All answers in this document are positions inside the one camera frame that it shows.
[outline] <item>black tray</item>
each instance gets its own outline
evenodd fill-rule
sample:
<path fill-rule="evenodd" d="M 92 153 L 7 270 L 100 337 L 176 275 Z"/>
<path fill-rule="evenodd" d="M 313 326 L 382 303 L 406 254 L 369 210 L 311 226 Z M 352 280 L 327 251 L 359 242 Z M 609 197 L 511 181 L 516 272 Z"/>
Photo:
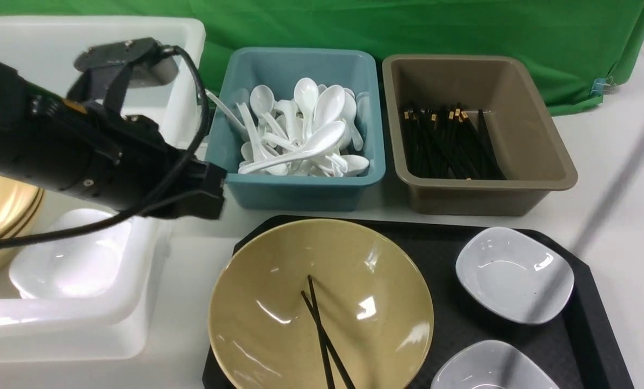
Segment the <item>black tray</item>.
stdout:
<path fill-rule="evenodd" d="M 272 217 L 238 242 L 234 253 L 262 232 L 301 219 L 308 218 Z M 560 389 L 633 389 L 591 270 L 544 234 L 519 230 L 567 259 L 574 271 L 574 292 L 562 315 L 544 325 L 525 326 L 490 313 L 468 295 L 456 278 L 454 264 L 458 254 L 483 227 L 352 222 L 380 232 L 404 249 L 423 273 L 433 296 L 433 343 L 423 367 L 408 387 L 429 388 L 435 374 L 454 354 L 481 340 L 499 339 L 526 354 Z M 211 348 L 202 380 L 206 389 L 233 387 Z"/>

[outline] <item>blue plastic bin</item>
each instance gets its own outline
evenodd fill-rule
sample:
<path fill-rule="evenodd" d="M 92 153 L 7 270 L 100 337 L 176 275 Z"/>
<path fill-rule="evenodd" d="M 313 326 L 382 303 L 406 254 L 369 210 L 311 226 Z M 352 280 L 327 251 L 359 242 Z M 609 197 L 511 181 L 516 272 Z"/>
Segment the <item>blue plastic bin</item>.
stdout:
<path fill-rule="evenodd" d="M 370 167 L 358 177 L 296 177 L 239 175 L 243 158 L 240 136 L 231 130 L 218 110 L 211 125 L 206 160 L 226 170 L 226 185 L 244 209 L 354 210 L 363 190 L 384 176 L 384 138 L 379 106 L 377 68 L 371 55 L 362 51 L 330 49 L 246 48 L 231 55 L 221 99 L 235 110 L 260 84 L 270 87 L 276 99 L 293 99 L 299 79 L 310 77 L 318 84 L 339 84 L 352 89 L 359 104 L 356 126 L 365 140 L 361 155 Z"/>

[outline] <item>black cable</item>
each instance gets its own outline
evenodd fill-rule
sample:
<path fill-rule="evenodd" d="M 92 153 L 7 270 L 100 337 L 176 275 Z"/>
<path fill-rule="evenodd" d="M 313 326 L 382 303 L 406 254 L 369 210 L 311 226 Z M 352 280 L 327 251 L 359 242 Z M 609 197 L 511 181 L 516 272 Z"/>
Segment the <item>black cable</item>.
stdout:
<path fill-rule="evenodd" d="M 191 141 L 188 148 L 185 150 L 181 158 L 176 162 L 175 165 L 166 173 L 166 176 L 159 182 L 159 184 L 147 193 L 142 200 L 137 203 L 137 205 L 130 207 L 129 209 L 122 210 L 116 215 L 109 217 L 108 219 L 100 220 L 99 222 L 86 224 L 84 226 L 73 227 L 72 229 L 65 229 L 59 231 L 44 232 L 41 234 L 31 234 L 30 236 L 23 237 L 11 237 L 7 239 L 0 239 L 0 250 L 9 249 L 11 247 L 20 247 L 28 246 L 30 244 L 38 244 L 45 242 L 52 242 L 60 239 L 68 239 L 71 237 L 83 236 L 84 234 L 90 234 L 93 232 L 101 231 L 107 229 L 108 227 L 115 226 L 120 224 L 130 217 L 137 216 L 143 212 L 151 209 L 159 197 L 161 197 L 164 192 L 173 184 L 177 179 L 178 175 L 185 168 L 191 158 L 193 158 L 194 152 L 199 148 L 199 144 L 202 142 L 204 136 L 209 131 L 209 126 L 211 126 L 211 121 L 209 118 L 209 105 L 206 103 L 207 96 L 204 92 L 204 84 L 202 79 L 199 77 L 199 72 L 197 67 L 194 65 L 194 62 L 188 52 L 178 46 L 167 46 L 164 48 L 164 54 L 166 56 L 179 55 L 185 61 L 185 64 L 190 70 L 190 74 L 194 79 L 194 86 L 197 88 L 197 93 L 199 94 L 199 99 L 202 101 L 201 114 L 202 117 L 199 122 L 199 128 L 197 133 L 194 135 L 193 140 Z"/>

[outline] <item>robotic arm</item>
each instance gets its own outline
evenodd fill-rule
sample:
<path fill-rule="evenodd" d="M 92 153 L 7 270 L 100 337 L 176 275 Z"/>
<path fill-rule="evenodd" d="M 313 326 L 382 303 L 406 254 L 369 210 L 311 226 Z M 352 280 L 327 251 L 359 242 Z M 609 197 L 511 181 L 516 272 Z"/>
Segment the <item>robotic arm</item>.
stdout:
<path fill-rule="evenodd" d="M 82 75 L 65 98 L 0 63 L 0 175 L 115 210 L 138 204 L 185 150 L 167 144 L 151 119 L 120 111 L 128 88 L 174 79 L 171 55 L 151 38 L 92 47 L 75 61 Z M 142 215 L 218 219 L 225 178 L 192 157 Z"/>

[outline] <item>brown plastic bin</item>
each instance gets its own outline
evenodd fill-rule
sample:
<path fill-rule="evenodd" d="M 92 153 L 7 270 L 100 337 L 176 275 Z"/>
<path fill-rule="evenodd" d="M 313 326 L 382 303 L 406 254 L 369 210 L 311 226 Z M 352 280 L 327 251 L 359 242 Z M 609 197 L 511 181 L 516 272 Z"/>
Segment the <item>brown plastic bin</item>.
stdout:
<path fill-rule="evenodd" d="M 520 216 L 576 184 L 574 163 L 529 72 L 507 57 L 394 55 L 382 64 L 394 167 L 411 209 L 428 214 Z M 399 109 L 462 103 L 483 109 L 507 180 L 423 179 L 406 165 Z"/>

